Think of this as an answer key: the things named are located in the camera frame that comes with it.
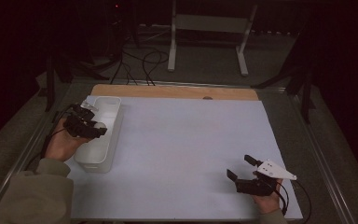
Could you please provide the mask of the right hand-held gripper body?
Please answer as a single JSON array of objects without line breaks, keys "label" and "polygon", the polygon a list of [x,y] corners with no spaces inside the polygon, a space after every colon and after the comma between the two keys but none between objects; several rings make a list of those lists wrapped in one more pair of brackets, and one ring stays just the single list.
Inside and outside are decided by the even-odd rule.
[{"label": "right hand-held gripper body", "polygon": [[255,179],[238,179],[235,186],[240,193],[269,196],[276,189],[278,179],[297,180],[297,177],[274,161],[266,160],[256,167]]}]

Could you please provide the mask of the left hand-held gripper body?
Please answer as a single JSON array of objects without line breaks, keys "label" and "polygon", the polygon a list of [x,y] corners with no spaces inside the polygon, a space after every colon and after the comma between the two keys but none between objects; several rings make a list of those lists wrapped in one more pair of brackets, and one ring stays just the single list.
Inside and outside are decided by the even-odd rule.
[{"label": "left hand-held gripper body", "polygon": [[94,125],[97,123],[97,121],[93,119],[91,121],[83,120],[83,115],[86,110],[91,110],[94,113],[93,107],[86,107],[84,104],[70,104],[65,109],[67,117],[63,127],[73,137],[89,138],[88,130],[94,128]]}]

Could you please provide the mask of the white plastic bin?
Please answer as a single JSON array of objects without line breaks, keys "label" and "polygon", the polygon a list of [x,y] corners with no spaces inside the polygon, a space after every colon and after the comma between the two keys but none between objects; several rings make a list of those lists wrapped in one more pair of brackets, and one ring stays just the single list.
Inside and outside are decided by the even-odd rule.
[{"label": "white plastic bin", "polygon": [[82,145],[75,153],[74,160],[88,173],[110,171],[120,127],[123,120],[121,99],[114,96],[88,96],[85,102],[92,106],[93,120],[107,128],[104,135]]}]

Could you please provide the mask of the person's right hand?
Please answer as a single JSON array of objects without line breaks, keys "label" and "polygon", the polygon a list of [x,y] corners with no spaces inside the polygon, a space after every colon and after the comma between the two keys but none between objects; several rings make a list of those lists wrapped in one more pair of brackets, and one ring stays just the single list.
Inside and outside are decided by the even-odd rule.
[{"label": "person's right hand", "polygon": [[269,196],[252,195],[252,199],[261,215],[280,210],[280,188],[282,180],[277,180],[276,189]]}]

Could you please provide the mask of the person's left hand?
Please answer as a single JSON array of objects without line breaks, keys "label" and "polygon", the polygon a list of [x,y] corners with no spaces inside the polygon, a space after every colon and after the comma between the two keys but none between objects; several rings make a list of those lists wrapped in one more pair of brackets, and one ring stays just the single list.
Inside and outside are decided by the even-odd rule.
[{"label": "person's left hand", "polygon": [[55,127],[54,134],[49,140],[44,157],[56,161],[67,161],[83,144],[88,143],[88,138],[73,137],[63,127],[66,119],[60,119]]}]

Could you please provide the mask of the black tripod stand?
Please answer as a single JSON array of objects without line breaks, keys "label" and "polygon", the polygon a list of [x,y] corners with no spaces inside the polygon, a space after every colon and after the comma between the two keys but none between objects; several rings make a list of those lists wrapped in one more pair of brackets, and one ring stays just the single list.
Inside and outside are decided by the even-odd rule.
[{"label": "black tripod stand", "polygon": [[274,83],[289,78],[290,81],[285,87],[287,95],[301,94],[300,114],[303,120],[310,122],[310,91],[312,78],[312,38],[301,32],[292,46],[289,54],[282,64],[279,73],[259,84],[252,85],[253,89],[265,89]]},{"label": "black tripod stand", "polygon": [[53,107],[55,103],[55,76],[63,83],[70,83],[73,79],[73,75],[70,73],[70,68],[74,67],[77,70],[83,72],[86,76],[92,77],[97,80],[107,80],[107,77],[103,77],[96,73],[94,70],[88,68],[86,65],[62,51],[51,52],[46,60],[47,64],[47,86],[45,88],[45,94],[47,97],[46,112]]}]

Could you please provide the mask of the white table mat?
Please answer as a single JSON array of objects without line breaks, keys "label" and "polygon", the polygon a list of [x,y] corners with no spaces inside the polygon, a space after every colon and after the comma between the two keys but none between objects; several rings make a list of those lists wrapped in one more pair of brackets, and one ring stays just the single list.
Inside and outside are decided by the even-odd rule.
[{"label": "white table mat", "polygon": [[250,179],[245,161],[282,164],[260,101],[125,97],[111,170],[86,173],[73,160],[74,219],[246,221],[250,196],[227,178]]}]

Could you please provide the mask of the wooden table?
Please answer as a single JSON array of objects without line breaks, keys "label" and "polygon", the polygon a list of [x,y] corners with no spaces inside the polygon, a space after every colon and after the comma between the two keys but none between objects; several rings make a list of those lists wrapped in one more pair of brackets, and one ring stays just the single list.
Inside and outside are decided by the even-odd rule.
[{"label": "wooden table", "polygon": [[258,101],[257,93],[252,89],[232,89],[216,87],[186,86],[141,86],[141,85],[95,85],[92,96],[149,97],[202,99],[211,96],[213,100]]}]

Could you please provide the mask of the white metal stand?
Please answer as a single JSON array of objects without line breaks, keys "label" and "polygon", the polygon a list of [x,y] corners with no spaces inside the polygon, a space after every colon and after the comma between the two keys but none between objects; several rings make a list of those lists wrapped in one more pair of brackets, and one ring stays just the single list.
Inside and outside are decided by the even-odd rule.
[{"label": "white metal stand", "polygon": [[236,55],[241,75],[243,77],[249,75],[248,67],[244,56],[244,50],[251,33],[255,13],[257,11],[257,5],[252,4],[250,14],[246,18],[178,14],[176,11],[176,7],[176,0],[172,0],[171,45],[167,67],[169,72],[173,72],[175,70],[177,51],[176,31],[191,30],[242,34],[242,41],[236,47]]}]

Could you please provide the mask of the aluminium floor rail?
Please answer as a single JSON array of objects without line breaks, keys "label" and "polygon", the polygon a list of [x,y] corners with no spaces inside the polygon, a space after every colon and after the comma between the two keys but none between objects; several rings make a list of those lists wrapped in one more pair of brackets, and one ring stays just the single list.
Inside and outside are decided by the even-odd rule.
[{"label": "aluminium floor rail", "polygon": [[355,224],[354,216],[351,212],[351,209],[348,207],[348,204],[342,194],[342,190],[339,187],[337,180],[335,179],[332,170],[330,169],[328,162],[323,154],[321,145],[319,144],[316,135],[309,123],[307,123],[300,112],[300,100],[295,95],[288,96],[291,107],[295,110],[296,117],[301,123],[302,129],[305,131],[307,138],[310,141],[310,153],[312,154],[315,162],[318,166],[318,169],[321,173],[321,176],[326,185],[327,191],[330,195],[331,201],[333,202],[339,219],[342,224]]},{"label": "aluminium floor rail", "polygon": [[39,150],[43,135],[66,92],[56,95],[46,112],[47,98],[33,96],[0,130],[0,197],[11,175],[23,169]]}]

